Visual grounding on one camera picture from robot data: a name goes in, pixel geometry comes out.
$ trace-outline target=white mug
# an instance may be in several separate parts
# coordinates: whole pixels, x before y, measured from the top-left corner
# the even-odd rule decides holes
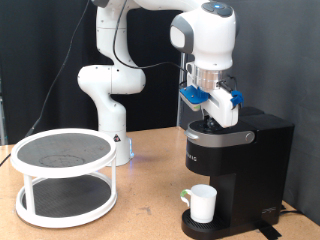
[[[184,196],[191,196],[191,206]],[[180,194],[181,200],[190,206],[191,218],[198,223],[209,223],[213,219],[217,190],[205,184],[198,184],[185,189]]]

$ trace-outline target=white round stand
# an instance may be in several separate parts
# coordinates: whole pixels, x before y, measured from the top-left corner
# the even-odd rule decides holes
[[[106,214],[117,201],[116,145],[104,133],[84,129],[38,133],[14,146],[11,164],[24,174],[17,213],[33,225],[82,225]],[[108,164],[112,181],[96,172]]]

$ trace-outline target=drip tray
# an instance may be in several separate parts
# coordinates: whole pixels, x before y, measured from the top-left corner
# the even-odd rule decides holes
[[[74,178],[46,179],[33,186],[36,215],[50,218],[78,216],[105,204],[110,186],[91,175]],[[26,209],[23,194],[22,205]]]
[[[230,228],[226,226],[219,217],[214,216],[209,223],[198,223],[192,220],[190,209],[182,215],[182,230],[194,239],[218,239],[229,236]]]

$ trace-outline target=coffee machine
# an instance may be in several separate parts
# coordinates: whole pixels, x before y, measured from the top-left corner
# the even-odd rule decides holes
[[[292,123],[255,108],[241,109],[231,128],[190,123],[186,166],[209,176],[218,194],[212,222],[193,221],[190,209],[183,213],[184,233],[209,240],[277,224],[293,131]]]

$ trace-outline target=wooden table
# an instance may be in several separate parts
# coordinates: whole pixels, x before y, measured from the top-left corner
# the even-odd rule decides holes
[[[189,239],[181,230],[181,215],[187,206],[180,192],[209,177],[185,167],[186,137],[179,127],[128,133],[133,139],[134,159],[117,168],[118,200],[102,218],[70,229],[45,229],[27,225],[15,212],[23,175],[8,161],[0,168],[0,239]],[[1,159],[12,146],[3,146]],[[111,176],[109,167],[101,170]],[[274,226],[283,240],[320,239],[320,228],[307,217],[286,214]],[[265,240],[259,231],[225,239]]]

